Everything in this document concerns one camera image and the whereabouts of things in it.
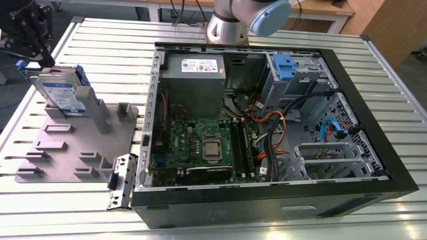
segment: metal table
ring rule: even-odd
[[[153,42],[204,43],[201,28],[85,18],[53,51],[59,66],[81,64],[99,98],[131,102],[144,114]],[[427,236],[427,114],[370,41],[358,36],[279,31],[249,33],[249,44],[334,49],[420,190],[346,217],[149,230],[133,212],[105,212],[105,183],[15,182],[15,171],[45,119],[31,87],[0,136],[0,236],[140,239],[419,239]],[[139,153],[144,116],[131,151]]]

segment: hard drive label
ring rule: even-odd
[[[75,88],[69,83],[43,83],[45,93],[57,107],[68,113],[83,113],[85,107],[75,97]]]

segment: red wire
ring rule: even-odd
[[[344,127],[347,127],[350,129],[350,126],[346,123],[339,122],[339,125],[342,125],[342,126],[344,126]]]
[[[326,136],[324,136],[324,139],[323,139],[323,142],[326,143],[328,141],[328,136],[330,136],[330,128],[327,128],[326,130]]]

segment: blue clip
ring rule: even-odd
[[[85,74],[85,70],[83,69],[83,66],[80,66],[79,64],[76,66],[73,66],[75,69],[75,73],[79,76],[80,79],[80,83],[83,86],[91,86],[91,82],[88,80],[87,74]],[[95,101],[97,103],[97,105],[100,105],[100,100],[99,98],[95,96]]]
[[[273,54],[272,55],[273,66],[279,72],[279,79],[281,81],[289,81],[293,79],[296,74],[296,63],[288,54]]]

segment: green motherboard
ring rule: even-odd
[[[253,133],[256,125],[243,119],[172,121],[167,154],[152,156],[155,185],[259,182],[251,147]]]

